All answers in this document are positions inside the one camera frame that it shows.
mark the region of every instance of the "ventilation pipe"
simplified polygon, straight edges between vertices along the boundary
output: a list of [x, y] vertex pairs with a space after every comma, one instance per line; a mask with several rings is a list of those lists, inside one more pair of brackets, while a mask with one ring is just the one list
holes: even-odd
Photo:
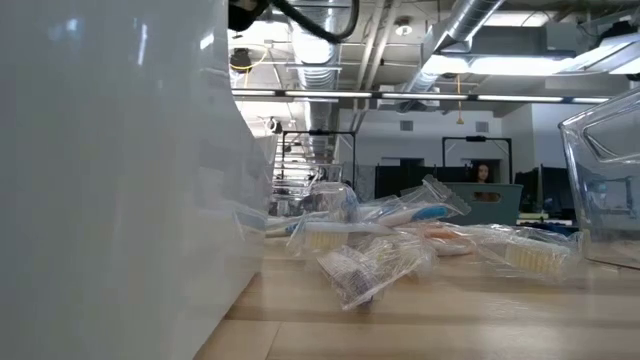
[[[335, 10], [321, 7], [305, 7], [298, 9], [317, 24], [323, 24], [325, 30], [335, 32], [337, 19]], [[300, 86], [305, 90], [334, 90], [337, 88], [337, 71], [329, 69], [338, 60], [338, 49], [335, 45], [315, 37], [301, 28], [297, 23], [290, 22], [292, 27], [291, 44], [295, 61], [300, 65], [322, 66], [327, 68], [300, 68], [298, 78]], [[305, 124], [307, 130], [336, 131], [338, 128], [339, 108], [337, 103], [309, 101], [304, 105]], [[310, 150], [314, 157], [329, 157], [333, 151], [327, 145], [335, 145], [335, 136], [322, 140], [309, 139]]]
[[[458, 0], [449, 16], [443, 23], [431, 26], [422, 44], [423, 66], [429, 57], [436, 51], [447, 49], [450, 52], [469, 52], [471, 40], [480, 30], [482, 25], [502, 5], [504, 0]], [[438, 77], [442, 74], [434, 74], [423, 71], [423, 68], [413, 76], [403, 89], [404, 92], [426, 92]], [[397, 111], [405, 113], [411, 110], [424, 108], [417, 101], [403, 101], [397, 105]]]

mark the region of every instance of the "plastic bag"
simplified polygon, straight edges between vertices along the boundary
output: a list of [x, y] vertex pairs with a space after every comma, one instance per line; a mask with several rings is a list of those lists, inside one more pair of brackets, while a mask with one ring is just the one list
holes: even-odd
[[465, 234], [460, 226], [439, 221], [419, 222], [396, 228], [399, 231], [411, 232], [422, 236], [438, 256], [467, 255], [474, 252], [475, 243]]
[[267, 220], [267, 233], [266, 237], [285, 237], [293, 234], [298, 222], [302, 216], [293, 217], [272, 217]]
[[566, 237], [504, 225], [465, 226], [461, 231], [476, 243], [478, 255], [505, 276], [526, 275], [559, 282], [576, 271], [581, 259], [580, 232]]
[[331, 221], [355, 223], [361, 220], [358, 197], [343, 183], [316, 183], [302, 201], [305, 212], [326, 212]]
[[342, 309], [350, 310], [371, 303], [374, 295], [418, 267], [423, 274], [429, 273], [437, 258], [435, 250], [418, 236], [396, 233], [361, 238], [317, 260], [338, 293]]
[[388, 235], [395, 231], [373, 223], [341, 223], [328, 216], [303, 216], [287, 242], [287, 252], [293, 256], [308, 256], [327, 252], [370, 234]]
[[368, 211], [365, 222], [395, 227], [416, 221], [431, 221], [471, 211], [461, 198], [432, 176], [422, 186], [412, 189], [400, 198], [391, 198], [376, 211]]

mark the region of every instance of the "table surface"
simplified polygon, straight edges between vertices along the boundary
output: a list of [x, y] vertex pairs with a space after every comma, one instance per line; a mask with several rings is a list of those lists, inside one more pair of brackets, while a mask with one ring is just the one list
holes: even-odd
[[500, 277], [469, 257], [405, 277], [370, 311], [268, 245], [197, 360], [640, 359], [640, 271], [588, 263], [562, 285]]

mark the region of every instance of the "white container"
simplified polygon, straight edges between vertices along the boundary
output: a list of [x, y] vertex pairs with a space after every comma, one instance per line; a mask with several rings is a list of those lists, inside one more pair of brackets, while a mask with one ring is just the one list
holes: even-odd
[[560, 130], [585, 256], [640, 268], [640, 88]]

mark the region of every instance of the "person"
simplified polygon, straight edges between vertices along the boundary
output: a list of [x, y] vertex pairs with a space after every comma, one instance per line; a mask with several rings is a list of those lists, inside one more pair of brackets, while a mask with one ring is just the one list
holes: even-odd
[[[471, 182], [478, 184], [491, 184], [493, 179], [491, 178], [491, 172], [489, 171], [489, 165], [485, 163], [475, 163], [471, 169]], [[473, 197], [475, 201], [482, 202], [498, 202], [500, 201], [500, 194], [494, 192], [474, 192]]]
[[485, 163], [475, 163], [471, 168], [471, 182], [491, 184], [493, 182], [489, 166]]

